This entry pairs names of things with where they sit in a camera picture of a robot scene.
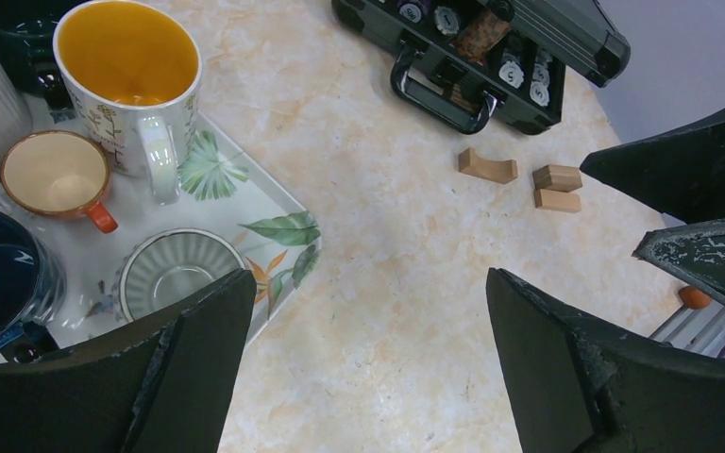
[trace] white mug handle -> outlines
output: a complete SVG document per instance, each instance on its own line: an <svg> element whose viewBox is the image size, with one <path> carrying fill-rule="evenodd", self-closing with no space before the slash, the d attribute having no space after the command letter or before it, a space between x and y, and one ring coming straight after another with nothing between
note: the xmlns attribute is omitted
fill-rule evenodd
<svg viewBox="0 0 725 453"><path fill-rule="evenodd" d="M165 120L159 115L141 116L137 127L148 162L154 200L161 205L176 202L179 198L177 153Z"/></svg>

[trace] orange cup handle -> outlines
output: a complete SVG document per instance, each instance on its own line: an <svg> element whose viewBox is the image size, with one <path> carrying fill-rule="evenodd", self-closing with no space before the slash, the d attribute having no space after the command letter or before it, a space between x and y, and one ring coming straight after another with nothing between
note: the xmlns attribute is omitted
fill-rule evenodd
<svg viewBox="0 0 725 453"><path fill-rule="evenodd" d="M96 203L88 209L87 216L102 233L111 233L118 227L118 223L115 222L115 219L107 212L107 208L104 208L101 203Z"/></svg>

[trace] orange ball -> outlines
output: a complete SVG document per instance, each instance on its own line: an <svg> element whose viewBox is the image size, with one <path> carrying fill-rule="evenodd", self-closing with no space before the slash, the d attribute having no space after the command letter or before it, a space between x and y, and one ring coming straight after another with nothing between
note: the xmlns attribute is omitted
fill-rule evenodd
<svg viewBox="0 0 725 453"><path fill-rule="evenodd" d="M710 305L710 302L713 301L709 295L692 286L682 288L679 294L683 304L691 310L701 310Z"/></svg>

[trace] gray wall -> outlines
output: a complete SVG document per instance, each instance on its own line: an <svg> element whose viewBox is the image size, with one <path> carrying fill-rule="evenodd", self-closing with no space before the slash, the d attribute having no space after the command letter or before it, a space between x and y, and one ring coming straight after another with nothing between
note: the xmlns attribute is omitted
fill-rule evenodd
<svg viewBox="0 0 725 453"><path fill-rule="evenodd" d="M600 3L632 46L624 73L597 90L622 142L725 107L725 0Z"/></svg>

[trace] green leaf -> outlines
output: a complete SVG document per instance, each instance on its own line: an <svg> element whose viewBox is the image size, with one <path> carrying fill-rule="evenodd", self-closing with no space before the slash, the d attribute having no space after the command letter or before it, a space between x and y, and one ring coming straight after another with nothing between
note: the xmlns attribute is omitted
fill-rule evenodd
<svg viewBox="0 0 725 453"><path fill-rule="evenodd" d="M293 286L295 288L301 286L302 280L307 278L310 272L312 272L315 264L318 263L318 257L320 255L321 252L314 244L301 252L301 255L295 260L295 265L293 266Z"/></svg>
<svg viewBox="0 0 725 453"><path fill-rule="evenodd" d="M209 130L195 133L190 154L178 172L182 189L199 201L229 198L237 192L233 178L248 181L248 169L228 161Z"/></svg>
<svg viewBox="0 0 725 453"><path fill-rule="evenodd" d="M249 225L241 225L282 245L307 245L321 236L318 224L307 212L295 212L284 217L263 219Z"/></svg>
<svg viewBox="0 0 725 453"><path fill-rule="evenodd" d="M277 303L279 296L282 295L282 280L291 272L293 272L292 269L285 269L273 276L271 282L268 283L268 303L271 304L271 307Z"/></svg>

